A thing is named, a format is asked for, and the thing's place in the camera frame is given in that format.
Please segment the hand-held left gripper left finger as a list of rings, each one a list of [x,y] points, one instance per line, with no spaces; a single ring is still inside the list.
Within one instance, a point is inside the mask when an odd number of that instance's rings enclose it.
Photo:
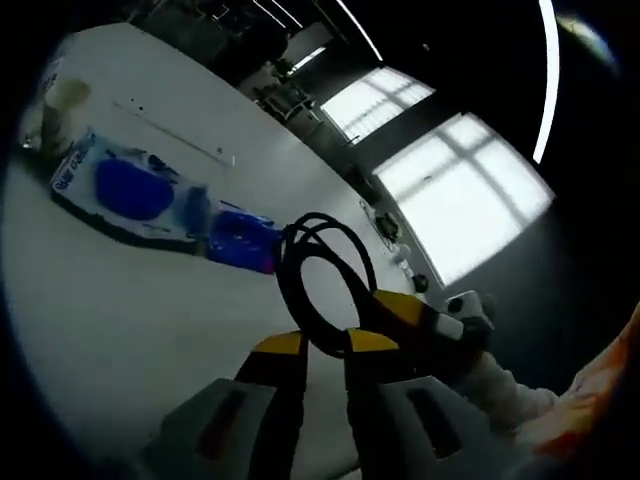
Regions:
[[[153,479],[287,479],[304,416],[306,338],[269,336],[232,379],[171,411],[143,449]]]

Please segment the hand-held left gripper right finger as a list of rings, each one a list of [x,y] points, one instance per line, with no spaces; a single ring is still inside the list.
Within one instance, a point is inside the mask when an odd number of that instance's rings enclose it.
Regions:
[[[504,478],[505,444],[483,412],[418,376],[391,339],[358,328],[347,336],[347,413],[363,478]]]

